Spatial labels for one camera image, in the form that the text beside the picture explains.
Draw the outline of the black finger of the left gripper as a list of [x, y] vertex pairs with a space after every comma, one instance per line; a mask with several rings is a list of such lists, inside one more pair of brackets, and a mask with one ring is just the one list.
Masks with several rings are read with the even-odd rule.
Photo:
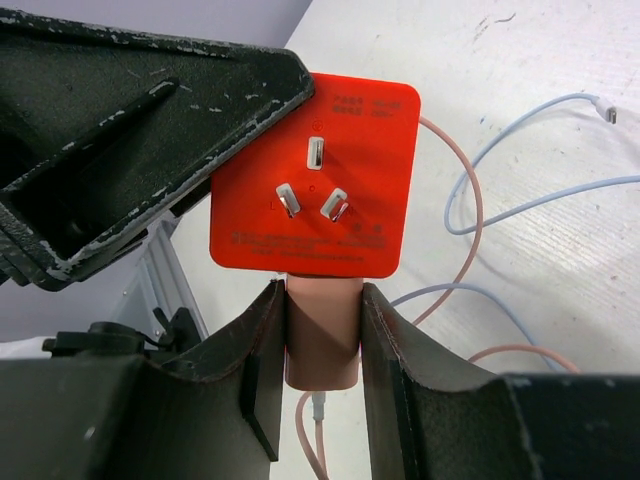
[[1, 278], [59, 291], [310, 99], [286, 49], [1, 16]]

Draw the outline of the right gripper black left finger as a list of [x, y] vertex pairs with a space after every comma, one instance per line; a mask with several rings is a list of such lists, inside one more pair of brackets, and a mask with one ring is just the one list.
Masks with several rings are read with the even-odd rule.
[[192, 342], [188, 314], [148, 350], [99, 322], [1, 364], [5, 479], [265, 479], [278, 458], [285, 289], [273, 281], [235, 320]]

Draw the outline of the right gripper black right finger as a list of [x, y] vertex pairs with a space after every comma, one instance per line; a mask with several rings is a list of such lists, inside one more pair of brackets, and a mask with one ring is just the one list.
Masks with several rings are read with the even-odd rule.
[[405, 320], [373, 284], [362, 368], [376, 479], [635, 479], [635, 375], [493, 374]]

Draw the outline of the pink usb charger plug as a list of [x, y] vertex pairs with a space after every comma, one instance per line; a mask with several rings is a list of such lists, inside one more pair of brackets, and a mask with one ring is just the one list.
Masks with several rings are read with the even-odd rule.
[[361, 278], [286, 277], [289, 386], [338, 391], [356, 385], [363, 286]]

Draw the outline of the red cube socket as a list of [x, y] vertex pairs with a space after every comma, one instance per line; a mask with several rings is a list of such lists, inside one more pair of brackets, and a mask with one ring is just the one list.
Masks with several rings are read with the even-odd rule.
[[420, 95], [321, 73], [314, 86], [212, 174], [210, 255], [227, 268], [389, 277], [400, 261]]

